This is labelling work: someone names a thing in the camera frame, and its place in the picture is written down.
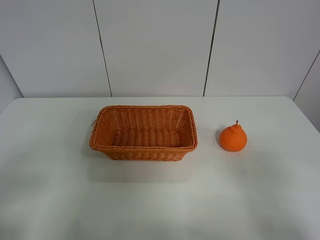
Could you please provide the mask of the orange fruit with stem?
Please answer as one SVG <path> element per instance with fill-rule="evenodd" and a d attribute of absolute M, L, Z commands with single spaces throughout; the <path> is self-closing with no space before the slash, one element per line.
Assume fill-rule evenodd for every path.
<path fill-rule="evenodd" d="M 247 145 L 248 137 L 237 120 L 219 135 L 219 145 L 228 152 L 239 152 Z"/>

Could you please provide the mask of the orange wicker basket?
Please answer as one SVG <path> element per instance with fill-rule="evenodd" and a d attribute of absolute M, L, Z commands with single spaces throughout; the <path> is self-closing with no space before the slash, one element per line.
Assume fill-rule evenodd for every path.
<path fill-rule="evenodd" d="M 184 105 L 106 106 L 89 139 L 112 160 L 180 161 L 197 145 L 194 115 Z"/>

